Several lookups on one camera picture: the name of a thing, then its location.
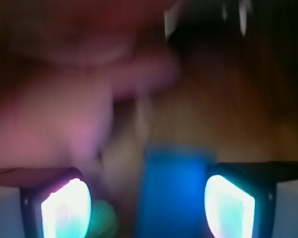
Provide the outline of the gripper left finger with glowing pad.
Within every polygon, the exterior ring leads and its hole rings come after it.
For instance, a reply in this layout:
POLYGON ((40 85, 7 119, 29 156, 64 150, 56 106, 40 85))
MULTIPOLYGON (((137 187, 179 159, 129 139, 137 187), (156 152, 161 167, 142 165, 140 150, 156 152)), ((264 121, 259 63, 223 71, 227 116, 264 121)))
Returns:
POLYGON ((0 238, 84 238, 91 195, 76 168, 0 168, 0 238))

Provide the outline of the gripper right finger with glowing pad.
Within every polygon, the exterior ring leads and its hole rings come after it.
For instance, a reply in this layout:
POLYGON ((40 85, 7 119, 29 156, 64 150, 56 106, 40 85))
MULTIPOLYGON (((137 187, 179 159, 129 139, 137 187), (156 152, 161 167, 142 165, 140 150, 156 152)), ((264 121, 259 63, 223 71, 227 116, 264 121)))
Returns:
POLYGON ((216 238, 298 238, 298 162, 215 164, 205 212, 216 238))

